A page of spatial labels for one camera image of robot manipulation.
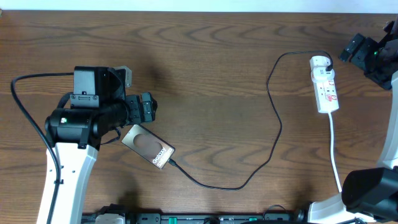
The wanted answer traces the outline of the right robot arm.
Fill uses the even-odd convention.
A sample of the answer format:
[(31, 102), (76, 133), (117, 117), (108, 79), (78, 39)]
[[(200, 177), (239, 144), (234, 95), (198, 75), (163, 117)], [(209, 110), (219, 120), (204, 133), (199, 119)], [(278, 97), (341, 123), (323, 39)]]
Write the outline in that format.
[(397, 21), (388, 22), (384, 32), (381, 40), (356, 34), (339, 56), (392, 95), (386, 134), (369, 133), (357, 140), (362, 147), (379, 143), (376, 165), (351, 171), (337, 184), (336, 195), (312, 202), (305, 214), (309, 223), (397, 222)]

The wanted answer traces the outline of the white power strip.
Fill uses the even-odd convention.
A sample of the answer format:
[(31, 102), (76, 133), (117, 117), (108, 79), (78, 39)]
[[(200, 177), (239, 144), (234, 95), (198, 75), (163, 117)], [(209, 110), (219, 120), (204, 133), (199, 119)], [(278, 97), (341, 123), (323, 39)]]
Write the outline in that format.
[(339, 109), (334, 70), (326, 71), (326, 67), (315, 67), (311, 71), (317, 110), (327, 114)]

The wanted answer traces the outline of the bronze Galaxy smartphone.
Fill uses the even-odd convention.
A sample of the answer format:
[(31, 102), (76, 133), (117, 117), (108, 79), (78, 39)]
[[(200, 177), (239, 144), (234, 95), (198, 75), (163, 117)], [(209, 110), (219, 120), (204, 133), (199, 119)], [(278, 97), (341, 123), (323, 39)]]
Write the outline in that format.
[(158, 169), (163, 169), (175, 152), (173, 146), (139, 124), (132, 126), (122, 143)]

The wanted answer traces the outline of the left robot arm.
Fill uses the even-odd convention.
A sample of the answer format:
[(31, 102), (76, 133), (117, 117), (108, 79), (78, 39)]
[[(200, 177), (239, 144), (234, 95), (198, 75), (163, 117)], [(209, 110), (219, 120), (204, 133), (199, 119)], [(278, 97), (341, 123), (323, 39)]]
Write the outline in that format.
[(148, 92), (108, 98), (65, 94), (45, 122), (47, 174), (37, 223), (80, 223), (101, 138), (120, 127), (155, 120), (157, 102)]

